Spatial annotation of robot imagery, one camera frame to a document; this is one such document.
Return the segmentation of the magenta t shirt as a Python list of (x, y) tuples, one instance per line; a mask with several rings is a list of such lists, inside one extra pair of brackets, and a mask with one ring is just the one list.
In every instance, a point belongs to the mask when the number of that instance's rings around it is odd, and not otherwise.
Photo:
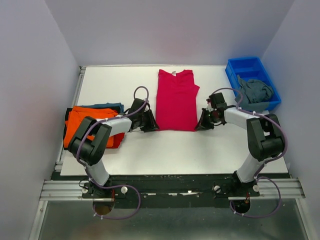
[(158, 71), (155, 118), (159, 130), (195, 131), (199, 89), (192, 70), (176, 74), (163, 69)]

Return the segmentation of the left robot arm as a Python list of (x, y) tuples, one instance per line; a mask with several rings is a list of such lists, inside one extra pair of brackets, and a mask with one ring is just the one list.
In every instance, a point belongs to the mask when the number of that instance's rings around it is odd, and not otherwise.
[(68, 151), (84, 167), (99, 197), (107, 197), (111, 191), (110, 175), (102, 161), (109, 138), (135, 129), (145, 133), (159, 129), (147, 99), (135, 98), (128, 114), (102, 119), (86, 116), (69, 142)]

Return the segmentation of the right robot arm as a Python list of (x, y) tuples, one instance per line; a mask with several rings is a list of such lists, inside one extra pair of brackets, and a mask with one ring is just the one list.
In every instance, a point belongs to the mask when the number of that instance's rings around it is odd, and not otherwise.
[(238, 105), (227, 105), (221, 92), (211, 94), (206, 101), (196, 131), (213, 130), (225, 124), (246, 130), (249, 155), (227, 185), (228, 192), (241, 196), (258, 179), (265, 165), (282, 158), (288, 148), (287, 137), (275, 114), (263, 115)]

